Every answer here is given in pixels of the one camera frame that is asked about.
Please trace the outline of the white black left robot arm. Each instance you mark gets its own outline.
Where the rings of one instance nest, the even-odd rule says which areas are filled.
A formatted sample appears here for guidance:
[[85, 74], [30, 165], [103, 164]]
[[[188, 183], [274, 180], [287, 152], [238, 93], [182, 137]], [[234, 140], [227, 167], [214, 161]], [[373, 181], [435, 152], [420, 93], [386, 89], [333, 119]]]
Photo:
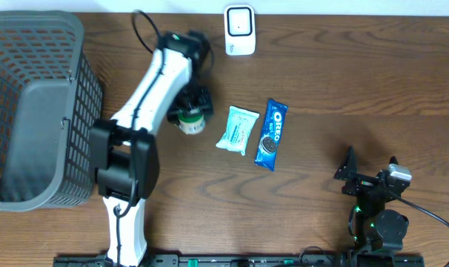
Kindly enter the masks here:
[[199, 134], [213, 114], [210, 91], [199, 83], [213, 51], [205, 34], [166, 32], [133, 95], [111, 119], [90, 130], [90, 173], [110, 222], [106, 266], [139, 266], [147, 251], [145, 204], [159, 178], [157, 135], [162, 121]]

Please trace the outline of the blue Oreo cookie pack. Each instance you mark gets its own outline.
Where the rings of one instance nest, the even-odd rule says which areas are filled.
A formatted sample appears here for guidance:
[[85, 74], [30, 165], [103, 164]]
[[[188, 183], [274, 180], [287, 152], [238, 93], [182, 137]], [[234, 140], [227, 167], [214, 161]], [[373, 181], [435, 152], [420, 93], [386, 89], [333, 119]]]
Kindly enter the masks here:
[[273, 99], [269, 99], [267, 102], [254, 163], [270, 171], [275, 171], [277, 152], [287, 110], [287, 105]]

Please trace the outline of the green lid seasoning jar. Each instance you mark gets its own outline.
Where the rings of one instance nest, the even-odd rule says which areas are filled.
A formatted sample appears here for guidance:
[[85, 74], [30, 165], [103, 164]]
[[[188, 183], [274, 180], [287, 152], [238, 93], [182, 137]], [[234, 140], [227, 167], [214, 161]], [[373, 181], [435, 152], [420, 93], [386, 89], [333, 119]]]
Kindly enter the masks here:
[[203, 113], [180, 113], [179, 128], [187, 135], [200, 134], [206, 125]]

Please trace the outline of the mint green wipes pack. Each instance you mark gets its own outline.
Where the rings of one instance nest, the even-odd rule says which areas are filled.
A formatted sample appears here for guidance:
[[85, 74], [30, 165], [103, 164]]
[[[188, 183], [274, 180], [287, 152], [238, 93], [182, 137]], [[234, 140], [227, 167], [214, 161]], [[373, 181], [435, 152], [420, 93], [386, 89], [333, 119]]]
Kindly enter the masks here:
[[251, 131], [258, 118], [257, 112], [230, 106], [225, 132], [216, 143], [216, 147], [244, 156]]

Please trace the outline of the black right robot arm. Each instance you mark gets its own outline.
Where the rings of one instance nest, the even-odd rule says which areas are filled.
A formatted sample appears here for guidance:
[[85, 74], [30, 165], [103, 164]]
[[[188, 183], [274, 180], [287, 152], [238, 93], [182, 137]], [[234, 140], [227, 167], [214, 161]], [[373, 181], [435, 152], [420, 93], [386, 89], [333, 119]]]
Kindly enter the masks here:
[[357, 266], [371, 260], [394, 264], [395, 253], [402, 250], [409, 221], [399, 212], [387, 209], [386, 204], [409, 187], [412, 180], [409, 169], [392, 156], [388, 166], [378, 174], [360, 174], [356, 153], [349, 147], [334, 178], [345, 182], [343, 194], [356, 198], [348, 223], [348, 231], [355, 237], [355, 248], [348, 253], [350, 264]]

